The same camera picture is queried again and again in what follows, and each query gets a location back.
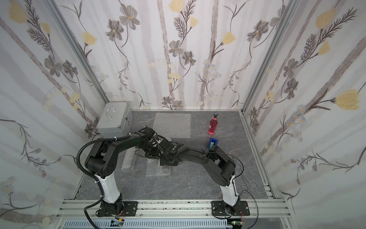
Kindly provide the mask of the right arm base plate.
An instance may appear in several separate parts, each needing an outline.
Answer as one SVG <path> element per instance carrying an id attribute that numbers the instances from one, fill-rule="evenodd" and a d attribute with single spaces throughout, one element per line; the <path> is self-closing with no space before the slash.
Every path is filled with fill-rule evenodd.
<path id="1" fill-rule="evenodd" d="M 250 216 L 250 210 L 246 201 L 238 201 L 234 206 L 224 203 L 222 200 L 211 202 L 212 215 L 215 217 Z"/>

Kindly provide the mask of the single bubble wrap sheet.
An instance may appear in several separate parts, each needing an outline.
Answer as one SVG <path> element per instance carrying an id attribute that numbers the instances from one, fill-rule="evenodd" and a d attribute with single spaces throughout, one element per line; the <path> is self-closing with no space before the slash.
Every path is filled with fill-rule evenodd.
<path id="1" fill-rule="evenodd" d="M 130 148 L 128 150 L 126 150 L 125 155 L 124 155 L 124 159 L 123 159 L 123 163 L 122 163 L 122 167 L 121 167 L 121 171 L 122 172 L 132 172 L 135 166 L 135 161 L 136 161 L 136 148 Z"/>

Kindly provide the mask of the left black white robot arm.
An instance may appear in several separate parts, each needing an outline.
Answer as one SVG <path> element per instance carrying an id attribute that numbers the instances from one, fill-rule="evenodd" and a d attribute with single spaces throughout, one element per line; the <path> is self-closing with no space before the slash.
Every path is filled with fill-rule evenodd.
<path id="1" fill-rule="evenodd" d="M 96 212 L 97 217 L 116 216 L 125 210 L 123 197 L 114 176 L 119 154 L 137 147 L 147 156 L 159 156 L 153 141 L 155 136 L 156 132 L 152 128 L 144 127 L 127 136 L 99 138 L 90 143 L 93 147 L 85 161 L 85 167 L 97 182 L 102 195 L 100 207 Z"/>

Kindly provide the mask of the blue tape dispenser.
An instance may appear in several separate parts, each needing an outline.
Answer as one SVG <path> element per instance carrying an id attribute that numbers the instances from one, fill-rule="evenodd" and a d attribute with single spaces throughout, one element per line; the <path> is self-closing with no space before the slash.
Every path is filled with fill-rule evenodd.
<path id="1" fill-rule="evenodd" d="M 208 142 L 208 145 L 207 145 L 207 148 L 210 149 L 213 146 L 217 146 L 217 145 L 218 145 L 218 140 L 215 139 L 215 138 L 210 138 L 209 142 Z"/>

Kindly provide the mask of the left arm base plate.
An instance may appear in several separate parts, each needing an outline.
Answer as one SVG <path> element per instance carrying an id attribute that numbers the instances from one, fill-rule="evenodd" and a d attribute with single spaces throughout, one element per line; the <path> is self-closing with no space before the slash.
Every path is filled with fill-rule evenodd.
<path id="1" fill-rule="evenodd" d="M 134 217 L 136 215 L 138 201 L 116 202 L 114 204 L 102 201 L 96 211 L 97 217 Z"/>

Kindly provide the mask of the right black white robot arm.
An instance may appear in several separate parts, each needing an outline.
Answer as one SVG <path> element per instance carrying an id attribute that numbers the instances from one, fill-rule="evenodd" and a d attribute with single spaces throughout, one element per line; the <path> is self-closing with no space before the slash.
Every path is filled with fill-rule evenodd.
<path id="1" fill-rule="evenodd" d="M 201 165 L 210 178 L 220 186 L 222 203 L 229 214 L 238 211 L 240 197 L 235 187 L 236 163 L 218 146 L 196 149 L 174 143 L 158 135 L 154 142 L 160 150 L 162 166 L 178 166 L 181 162 Z"/>

